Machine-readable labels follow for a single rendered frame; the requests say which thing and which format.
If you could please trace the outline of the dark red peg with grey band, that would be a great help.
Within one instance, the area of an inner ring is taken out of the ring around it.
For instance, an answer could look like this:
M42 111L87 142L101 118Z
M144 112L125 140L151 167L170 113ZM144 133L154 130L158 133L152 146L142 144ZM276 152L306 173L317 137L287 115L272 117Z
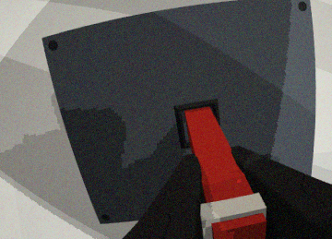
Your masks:
M209 107L184 111L189 143L202 171L203 239L266 239L266 204L252 191Z

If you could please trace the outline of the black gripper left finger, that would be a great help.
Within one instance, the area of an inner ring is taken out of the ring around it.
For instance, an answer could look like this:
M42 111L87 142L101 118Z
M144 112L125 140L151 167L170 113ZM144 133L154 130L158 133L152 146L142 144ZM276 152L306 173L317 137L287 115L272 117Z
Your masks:
M123 239L203 239L202 171L195 153L185 154L134 228Z

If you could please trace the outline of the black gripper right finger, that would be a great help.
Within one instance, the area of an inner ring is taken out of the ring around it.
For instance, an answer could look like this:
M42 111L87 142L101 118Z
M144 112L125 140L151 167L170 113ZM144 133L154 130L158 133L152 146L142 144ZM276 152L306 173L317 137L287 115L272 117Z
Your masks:
M332 185L243 147L230 147L266 204L266 239L332 239Z

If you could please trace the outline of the dark grey sloped panel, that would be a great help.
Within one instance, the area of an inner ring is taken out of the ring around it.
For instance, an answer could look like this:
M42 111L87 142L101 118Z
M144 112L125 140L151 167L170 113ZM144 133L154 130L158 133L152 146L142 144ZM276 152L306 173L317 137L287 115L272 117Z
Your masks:
M67 139L100 224L139 221L209 107L230 147L313 170L310 0L167 8L41 37Z

